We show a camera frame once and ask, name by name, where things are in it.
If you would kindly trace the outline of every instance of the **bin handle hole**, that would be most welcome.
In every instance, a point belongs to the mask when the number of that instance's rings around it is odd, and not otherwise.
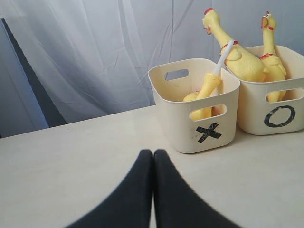
[[[187,77],[189,75],[188,69],[181,69],[168,72],[164,75],[166,81]]]
[[[289,89],[269,92],[265,99],[268,103],[278,103],[281,101],[301,100],[304,97],[304,89]]]
[[[197,110],[193,110],[190,113],[190,119],[194,122],[206,120],[215,116],[223,116],[227,112],[227,107],[224,104],[218,104],[211,107],[201,108]]]

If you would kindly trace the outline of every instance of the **table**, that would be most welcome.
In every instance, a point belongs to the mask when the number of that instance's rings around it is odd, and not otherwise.
[[[155,106],[0,139],[0,227],[63,227],[105,199],[141,149],[166,149],[207,203],[245,228],[304,224],[304,130],[172,149]],[[152,209],[151,228],[155,227]]]

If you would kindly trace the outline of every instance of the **rubber chicken head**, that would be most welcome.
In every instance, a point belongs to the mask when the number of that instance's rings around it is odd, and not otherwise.
[[[203,25],[204,29],[207,31],[208,35],[210,35],[211,29],[212,29],[212,24],[220,24],[220,17],[219,14],[214,11],[213,8],[209,8],[205,11],[204,13],[204,18],[203,18]]]
[[[271,15],[270,12],[267,11],[267,14],[262,17],[262,29],[269,29],[271,31],[275,31],[276,29],[276,20]]]

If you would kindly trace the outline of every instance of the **o symbol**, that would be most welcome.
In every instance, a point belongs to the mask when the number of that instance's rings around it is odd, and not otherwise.
[[[269,119],[271,118],[271,116],[278,111],[279,109],[283,109],[283,108],[288,108],[290,110],[290,116],[288,118],[287,121],[285,121],[284,123],[280,123],[280,124],[274,124],[274,123],[270,123]],[[295,117],[295,109],[289,105],[285,105],[285,106],[279,106],[275,109],[273,109],[272,111],[270,111],[267,116],[265,117],[264,123],[268,126],[268,127],[284,127],[287,124],[289,124],[290,122],[293,121]]]

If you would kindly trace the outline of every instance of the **red comb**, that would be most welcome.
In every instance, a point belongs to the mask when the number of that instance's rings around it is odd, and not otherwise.
[[[209,11],[214,10],[213,8],[209,8],[204,12],[204,15],[206,15]]]

